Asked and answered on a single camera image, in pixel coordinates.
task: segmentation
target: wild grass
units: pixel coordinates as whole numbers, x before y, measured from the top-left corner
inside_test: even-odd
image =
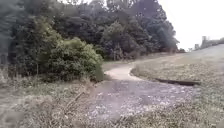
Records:
[[[224,58],[184,55],[151,60],[132,70],[144,79],[201,81],[200,94],[174,108],[138,118],[140,127],[152,128],[223,128]]]

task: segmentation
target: ground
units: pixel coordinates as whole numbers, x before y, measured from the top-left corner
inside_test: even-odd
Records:
[[[112,80],[96,85],[88,80],[48,85],[21,79],[3,82],[0,128],[216,127],[224,117],[223,50],[224,45],[219,45],[169,57],[107,63],[104,71]],[[148,81],[155,78],[196,80],[202,85]]]

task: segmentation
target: shrub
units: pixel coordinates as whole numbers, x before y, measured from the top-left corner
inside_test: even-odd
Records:
[[[98,81],[103,77],[101,62],[102,57],[93,50],[92,45],[79,38],[65,40],[52,50],[47,76],[50,80],[70,81],[89,77]]]
[[[11,77],[37,75],[45,81],[69,81],[83,76],[102,79],[102,59],[92,45],[79,38],[63,40],[43,17],[17,22],[12,35],[8,57]]]

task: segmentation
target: grassy field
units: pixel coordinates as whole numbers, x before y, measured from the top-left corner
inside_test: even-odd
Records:
[[[142,117],[140,126],[169,128],[223,128],[224,125],[224,46],[148,60],[132,73],[144,79],[200,81],[200,94],[188,103],[160,114]]]
[[[134,75],[153,81],[201,81],[202,85],[196,86],[200,95],[172,108],[100,125],[83,120],[79,109],[94,89],[88,79],[46,84],[33,78],[11,80],[1,72],[0,128],[223,128],[223,48],[137,60],[141,64],[132,70]],[[107,62],[103,68],[106,71],[126,63]]]

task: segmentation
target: dirt path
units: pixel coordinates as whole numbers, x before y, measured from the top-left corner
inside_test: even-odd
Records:
[[[140,62],[106,71],[113,80],[104,81],[92,92],[86,116],[105,121],[155,111],[190,100],[193,87],[150,82],[130,75]]]
[[[135,67],[135,63],[126,64],[112,70],[106,71],[105,74],[110,76],[113,80],[129,80],[129,81],[142,81],[142,79],[132,76],[131,70]]]

